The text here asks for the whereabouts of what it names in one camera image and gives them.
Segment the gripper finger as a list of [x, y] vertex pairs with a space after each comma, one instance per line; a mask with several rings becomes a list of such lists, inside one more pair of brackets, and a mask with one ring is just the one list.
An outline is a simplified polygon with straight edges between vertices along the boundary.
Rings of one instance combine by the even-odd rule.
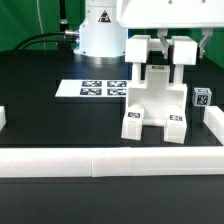
[[199, 58], [202, 59], [204, 56], [204, 48], [209, 43], [211, 37], [213, 36], [212, 28], [203, 28], [202, 29], [202, 38], [198, 44], [199, 48]]
[[166, 36], [168, 34], [168, 30], [167, 29], [159, 29], [157, 31], [157, 37], [160, 40], [164, 50], [163, 50], [163, 55], [164, 58], [167, 59], [168, 58], [168, 49], [169, 49], [169, 43], [166, 39]]

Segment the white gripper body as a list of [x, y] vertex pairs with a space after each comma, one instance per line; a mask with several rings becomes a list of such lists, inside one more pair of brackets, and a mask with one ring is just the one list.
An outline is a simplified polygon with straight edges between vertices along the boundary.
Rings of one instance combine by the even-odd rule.
[[224, 27], [224, 0], [117, 0], [123, 28], [178, 29]]

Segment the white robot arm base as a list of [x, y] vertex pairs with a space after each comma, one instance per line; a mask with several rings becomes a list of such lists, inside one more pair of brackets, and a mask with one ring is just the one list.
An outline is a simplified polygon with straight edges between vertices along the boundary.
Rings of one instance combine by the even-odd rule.
[[79, 26], [77, 61], [117, 64], [125, 59], [128, 31], [116, 20], [116, 0], [85, 0], [85, 19]]

